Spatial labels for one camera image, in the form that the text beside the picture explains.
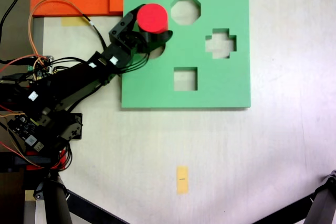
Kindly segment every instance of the cable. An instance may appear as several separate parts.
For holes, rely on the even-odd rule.
[[[5,148],[7,148],[8,150],[10,150],[11,152],[14,152],[15,154],[17,154],[17,155],[19,155],[19,156],[21,157],[20,154],[18,154],[15,150],[9,148],[9,147],[8,147],[7,145],[5,145],[3,142],[0,141],[0,144],[1,144],[3,147],[5,147]]]
[[[10,63],[11,61],[13,61],[15,59],[12,59],[12,60],[0,60],[0,63],[1,64],[8,64]],[[20,61],[17,61],[17,62],[13,62],[11,65],[16,65],[16,66],[24,66],[24,65],[32,65],[34,64],[34,59],[33,57],[31,59],[22,59]]]
[[[43,68],[52,66],[53,64],[59,64],[59,63],[64,63],[64,62],[80,62],[80,63],[86,63],[86,61],[79,59],[79,58],[75,58],[75,57],[65,57],[65,58],[61,58],[61,59],[57,59],[51,62],[46,63]],[[22,81],[27,80],[27,78],[35,73],[37,73],[39,71],[39,68],[36,67],[36,69],[34,69],[33,71],[27,72],[26,74],[24,74],[16,83],[19,84]]]
[[[70,167],[71,163],[72,163],[72,151],[71,151],[70,143],[68,145],[68,153],[69,153],[68,154],[68,158],[67,158],[67,160],[66,160],[66,162],[64,164],[64,168],[61,169],[61,171],[68,169]]]
[[[4,128],[4,130],[7,130],[7,127],[4,125],[4,124],[2,124],[1,122],[0,122],[0,126],[2,127],[2,128]],[[20,151],[23,153],[24,151],[23,151],[23,149],[21,148],[21,145],[19,144],[19,142],[18,142],[18,140],[16,139],[16,137],[13,135],[13,133],[10,131],[9,132],[9,134],[10,134],[10,136],[12,137],[12,139],[14,140],[14,142],[16,143],[16,145],[17,145],[17,147],[20,149]]]
[[[129,65],[128,68],[125,71],[122,71],[122,73],[128,73],[132,71],[136,71],[142,67],[144,67],[149,60],[149,54],[146,54],[146,56],[142,59],[139,60],[137,63]]]
[[[12,2],[12,4],[10,5],[10,7],[8,8],[8,10],[5,12],[4,16],[3,16],[2,19],[1,19],[1,22],[0,22],[0,44],[1,44],[1,37],[2,37],[2,26],[3,26],[4,22],[5,22],[6,17],[7,17],[8,14],[11,12],[11,10],[13,9],[13,7],[14,7],[15,4],[17,3],[17,1],[18,1],[18,0],[14,0],[14,1]]]
[[[37,166],[37,167],[39,167],[39,168],[44,168],[44,167],[42,167],[42,166],[39,166],[39,165],[37,165],[37,164],[35,164],[35,163],[33,163],[32,161],[30,161],[29,159],[27,159],[23,154],[22,154],[22,152],[19,150],[19,148],[18,148],[18,146],[16,146],[16,144],[14,143],[14,141],[13,141],[13,139],[11,138],[12,136],[10,135],[10,133],[9,133],[9,127],[8,127],[8,121],[7,121],[7,119],[5,119],[5,121],[6,121],[6,128],[7,128],[7,133],[8,133],[8,136],[9,136],[9,139],[10,139],[10,141],[12,142],[12,144],[14,145],[14,147],[16,148],[16,150],[19,152],[19,154],[17,153],[17,152],[15,152],[15,151],[13,151],[14,153],[16,153],[17,155],[19,155],[20,157],[22,157],[25,161],[27,161],[28,163],[30,163],[30,164],[32,164],[32,165],[34,165],[34,166]]]
[[[37,53],[37,49],[35,47],[35,44],[33,42],[33,37],[32,37],[32,20],[33,20],[33,14],[36,10],[36,8],[41,5],[42,3],[44,2],[47,2],[47,1],[61,1],[61,2],[65,2],[67,4],[70,4],[72,5],[86,20],[88,20],[88,22],[90,23],[90,25],[95,29],[95,31],[97,32],[98,34],[98,37],[102,43],[102,46],[104,48],[104,50],[106,49],[106,44],[105,44],[105,41],[103,40],[101,34],[98,32],[98,30],[96,29],[95,25],[93,24],[93,22],[88,18],[88,16],[86,16],[73,2],[69,1],[69,0],[41,0],[39,1],[34,7],[33,9],[31,10],[30,14],[29,14],[29,19],[28,19],[28,38],[29,38],[29,42],[30,42],[30,45],[32,46],[32,49],[33,49],[33,52],[35,54],[38,54]]]
[[[51,169],[62,170],[62,168],[64,167],[64,165],[63,165],[62,167],[58,168],[58,166],[61,164],[62,158],[68,153],[68,147],[66,146],[66,150],[64,151],[63,154],[61,154],[61,152],[60,152],[60,155],[58,157],[58,162]]]
[[[25,113],[11,113],[11,114],[7,114],[7,115],[0,115],[0,118],[6,118],[10,115],[25,115]]]
[[[67,70],[69,69],[69,67],[64,67],[64,66],[55,66],[52,70],[52,73],[57,73],[59,72],[60,70]]]
[[[4,71],[9,65],[13,64],[14,62],[17,62],[18,60],[25,59],[25,58],[31,58],[32,56],[36,56],[37,58],[45,58],[45,59],[46,59],[46,57],[41,56],[41,55],[38,55],[38,54],[36,54],[36,55],[26,55],[26,56],[22,56],[22,57],[19,57],[19,58],[15,59],[15,60],[12,60],[11,62],[9,62],[9,63],[7,63],[6,65],[4,65],[4,66],[0,69],[0,73],[1,73],[2,71]]]
[[[1,104],[0,104],[0,108],[3,108],[4,110],[7,110],[8,112],[15,113],[13,110],[8,109],[5,106],[2,106]]]
[[[2,81],[17,81],[26,73],[15,73],[10,74],[9,76],[0,76],[0,80]]]
[[[42,62],[39,58],[37,58],[37,60],[34,62],[34,65],[33,65],[33,71],[34,71],[34,69],[35,69],[35,67],[36,67],[36,63],[37,63],[37,62],[40,62],[41,65],[44,65],[43,62]],[[35,81],[37,80],[37,77],[36,77],[36,75],[35,75],[34,72],[33,72],[33,79],[34,79]]]
[[[96,33],[98,34],[98,37],[100,39],[101,45],[103,46],[103,49],[107,49],[106,43],[103,39],[103,37],[101,36],[100,32],[98,31],[98,29],[96,29],[94,23],[89,19],[88,16],[86,16],[85,14],[83,14],[83,17],[87,19],[87,21],[90,23],[90,25],[94,28],[94,30],[96,31]]]

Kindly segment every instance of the octagonal hole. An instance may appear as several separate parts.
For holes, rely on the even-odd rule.
[[[201,4],[198,0],[175,0],[171,16],[179,25],[191,25],[201,16]]]

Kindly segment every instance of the white label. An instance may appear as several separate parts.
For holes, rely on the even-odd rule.
[[[91,63],[89,64],[89,66],[92,67],[92,68],[95,68],[95,67],[96,67],[96,64],[94,64],[93,62],[91,62]]]
[[[31,99],[33,102],[36,100],[36,98],[38,97],[38,94],[33,91],[30,96],[28,96],[28,99]]]
[[[112,64],[113,65],[116,65],[117,64],[117,62],[119,61],[116,57],[112,57],[111,59],[110,59],[110,61],[112,62]]]
[[[37,139],[33,135],[30,135],[26,139],[26,143],[29,144],[30,146],[33,146],[36,143],[36,141]]]
[[[38,143],[34,146],[34,149],[37,150],[37,151],[39,152],[40,150],[42,150],[43,147],[44,147],[43,143],[38,142]]]

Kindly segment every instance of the wire bundle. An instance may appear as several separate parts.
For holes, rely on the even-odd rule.
[[[13,3],[11,4],[11,6],[8,8],[8,10],[6,11],[5,15],[3,16],[1,22],[0,22],[0,43],[1,43],[1,37],[2,37],[2,27],[3,27],[3,23],[6,19],[6,17],[8,16],[9,12],[13,9],[13,7],[15,6],[16,2],[18,0],[14,0]],[[8,61],[3,61],[3,60],[0,60],[0,63],[2,64],[5,64],[5,66],[3,66],[2,68],[0,68],[0,73],[2,71],[4,71],[8,66],[10,65],[16,65],[17,64],[17,61],[19,60],[23,60],[23,59],[29,59],[29,58],[34,58],[36,57],[36,60],[34,62],[34,65],[33,65],[33,70],[31,72],[28,72],[28,73],[25,73],[23,74],[17,81],[16,83],[19,84],[23,81],[27,81],[27,80],[30,80],[29,77],[30,76],[33,76],[34,80],[37,80],[37,77],[36,77],[36,73],[38,71],[42,71],[42,70],[45,70],[47,67],[50,67],[50,66],[53,66],[55,64],[60,64],[60,63],[65,63],[65,62],[78,62],[78,63],[86,63],[85,61],[79,59],[79,58],[75,58],[75,57],[65,57],[65,58],[61,58],[61,59],[58,59],[58,60],[54,60],[54,61],[48,61],[48,58],[45,57],[45,56],[42,56],[38,53],[37,49],[36,49],[36,46],[34,44],[34,41],[33,41],[33,37],[32,37],[32,21],[33,21],[33,14],[35,12],[35,10],[42,4],[42,3],[46,3],[46,2],[49,2],[49,1],[60,1],[60,2],[64,2],[66,4],[69,4],[71,6],[73,6],[82,16],[83,18],[85,18],[89,24],[93,27],[93,29],[95,30],[95,32],[97,33],[100,41],[101,41],[101,44],[102,44],[102,47],[103,49],[105,50],[107,48],[106,46],[106,43],[103,39],[103,37],[101,36],[101,34],[99,33],[99,31],[97,30],[97,28],[95,27],[94,23],[91,21],[91,19],[85,15],[73,2],[69,1],[69,0],[41,0],[40,2],[38,2],[34,7],[33,9],[31,10],[30,14],[29,14],[29,19],[28,19],[28,38],[29,38],[29,42],[30,42],[30,45],[32,47],[32,50],[33,50],[33,54],[30,54],[30,55],[26,55],[26,56],[23,56],[23,57],[19,57],[17,59],[14,59],[14,60],[8,60]],[[141,42],[141,44],[148,49],[148,45],[146,43],[146,41],[144,40],[144,38],[137,34],[137,33],[134,33],[134,32],[128,32],[130,36],[133,36],[133,38],[137,39],[138,41]],[[122,67],[122,68],[119,68],[119,71],[118,73],[115,73],[115,74],[123,74],[123,73],[128,73],[128,72],[131,72],[131,71],[136,71],[140,68],[142,68],[143,66],[145,66],[147,64],[149,60],[149,51],[146,53],[146,55],[138,60],[137,62],[135,63],[131,63],[130,65],[126,66],[126,67]],[[54,69],[53,69],[53,73],[58,73],[59,71],[63,71],[63,70],[66,70],[68,69],[68,67],[64,67],[64,66],[55,66]],[[100,88],[102,87],[102,85],[99,85],[98,87],[96,87],[89,95],[92,95],[93,93],[97,92]],[[88,97],[89,95],[83,97],[82,99],[78,100],[76,103],[74,103],[70,108],[69,108],[69,112],[71,112],[75,107],[76,105],[78,105],[79,102],[81,102],[83,99],[85,99],[86,97]],[[6,114],[6,115],[0,115],[1,118],[5,118],[6,120],[6,123],[7,123],[7,119],[6,117],[7,116],[10,116],[10,115],[22,115],[24,113],[15,113],[14,111],[12,110],[9,110],[7,109],[6,107],[0,105],[0,108],[3,108],[5,110],[7,110],[9,112],[9,114]],[[42,166],[39,166],[37,164],[34,164],[33,162],[31,162],[29,159],[27,159],[27,157],[25,157],[23,155],[23,149],[21,148],[18,140],[16,139],[15,135],[13,134],[13,132],[9,129],[8,127],[8,124],[7,125],[4,125],[2,123],[0,123],[0,126],[2,128],[4,128],[5,130],[7,130],[8,132],[8,136],[12,142],[12,144],[14,145],[14,147],[16,148],[16,151],[11,149],[10,147],[8,147],[7,145],[5,145],[3,142],[0,141],[0,145],[4,146],[5,148],[7,148],[8,150],[10,150],[11,152],[17,154],[18,156],[20,156],[21,158],[25,159],[27,162],[29,162],[30,164],[38,167],[39,169],[55,169],[55,170],[66,170],[67,168],[69,168],[69,166],[71,165],[72,163],[72,151],[71,151],[71,147],[70,147],[70,143],[67,144],[67,146],[65,147],[65,150],[63,150],[62,152],[59,153],[59,157],[58,157],[58,161],[57,163],[52,166],[52,167],[42,167]]]
[[[53,165],[51,167],[42,167],[42,166],[39,166],[39,165],[33,163],[32,161],[30,161],[27,157],[25,157],[23,155],[24,151],[21,148],[18,140],[16,139],[16,137],[14,136],[14,134],[12,133],[12,131],[9,129],[8,124],[4,125],[4,124],[0,123],[0,126],[7,131],[9,139],[11,140],[12,144],[14,145],[14,147],[16,148],[17,151],[11,149],[10,147],[8,147],[7,145],[5,145],[1,141],[0,141],[0,145],[2,145],[3,147],[5,147],[6,149],[10,150],[11,152],[15,153],[19,157],[23,158],[28,163],[30,163],[30,164],[38,167],[39,169],[55,169],[55,170],[58,170],[58,171],[66,170],[71,165],[71,162],[72,162],[72,151],[71,151],[70,143],[68,143],[67,146],[65,147],[65,150],[62,151],[59,154],[58,161],[57,161],[57,163],[55,165]],[[66,159],[65,159],[65,162],[62,164],[61,160],[62,160],[62,158],[64,156],[66,156]]]

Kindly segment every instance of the black tripod leg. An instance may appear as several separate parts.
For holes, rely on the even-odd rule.
[[[274,212],[273,214],[261,219],[254,224],[295,224],[303,220],[312,205],[311,198],[314,194],[294,202],[293,204]]]
[[[46,180],[43,187],[48,224],[72,224],[64,188],[59,183]]]
[[[129,224],[72,191],[68,190],[68,194],[68,206],[70,212],[91,224]]]
[[[336,199],[328,188],[317,193],[304,224],[332,224]]]

